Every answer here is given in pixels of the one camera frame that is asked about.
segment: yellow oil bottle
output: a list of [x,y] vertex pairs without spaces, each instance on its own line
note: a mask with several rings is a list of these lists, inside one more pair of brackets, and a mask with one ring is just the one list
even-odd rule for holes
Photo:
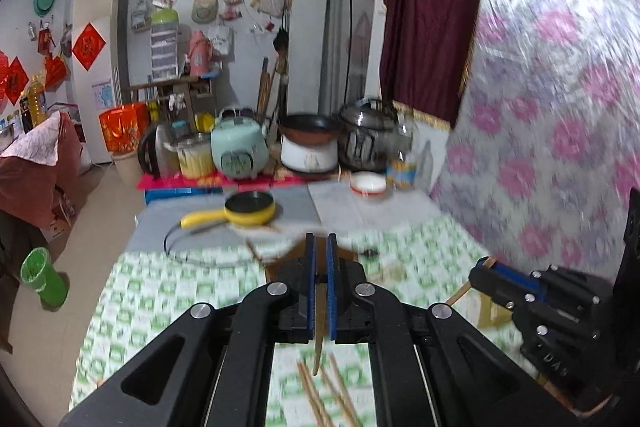
[[47,105],[44,99],[44,84],[40,81],[41,77],[42,73],[33,75],[27,89],[29,112],[34,127],[47,120]]

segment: pink thermos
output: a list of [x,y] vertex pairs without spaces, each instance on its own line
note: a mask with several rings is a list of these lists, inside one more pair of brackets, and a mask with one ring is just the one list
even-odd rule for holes
[[209,61],[212,56],[213,46],[211,41],[200,30],[192,32],[191,40],[189,41],[191,75],[202,76],[205,73],[209,73]]

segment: green trash can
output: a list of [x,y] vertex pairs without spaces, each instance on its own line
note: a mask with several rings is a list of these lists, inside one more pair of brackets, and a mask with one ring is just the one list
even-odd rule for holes
[[20,268],[20,279],[40,296],[43,304],[59,308],[65,302],[68,288],[53,268],[46,248],[31,250]]

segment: blue gripper pad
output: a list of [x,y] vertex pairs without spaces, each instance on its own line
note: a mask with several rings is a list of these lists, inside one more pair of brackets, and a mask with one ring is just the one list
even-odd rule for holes
[[306,292],[306,329],[309,338],[316,334],[316,255],[318,244],[312,233],[306,234],[305,256],[307,265],[308,291]]
[[[482,266],[482,264],[484,264],[484,261],[486,260],[486,257],[482,257],[482,259],[478,260],[476,266]],[[524,275],[524,273],[514,270],[513,268],[509,268],[502,263],[495,263],[490,269],[495,270],[496,273],[499,273],[511,282],[516,283],[521,287],[527,288],[533,295],[536,296],[537,299],[544,300],[546,292],[538,283],[538,281],[533,279],[533,277]]]
[[326,314],[329,320],[329,339],[335,341],[338,319],[338,299],[335,294],[335,272],[337,267],[337,242],[335,233],[326,238]]

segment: yellow frying pan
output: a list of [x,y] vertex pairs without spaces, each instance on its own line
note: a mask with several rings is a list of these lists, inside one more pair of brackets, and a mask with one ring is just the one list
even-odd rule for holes
[[229,197],[222,208],[187,214],[180,220],[180,228],[188,229],[212,221],[229,221],[240,227],[260,227],[273,219],[275,213],[273,196],[259,190],[248,190]]

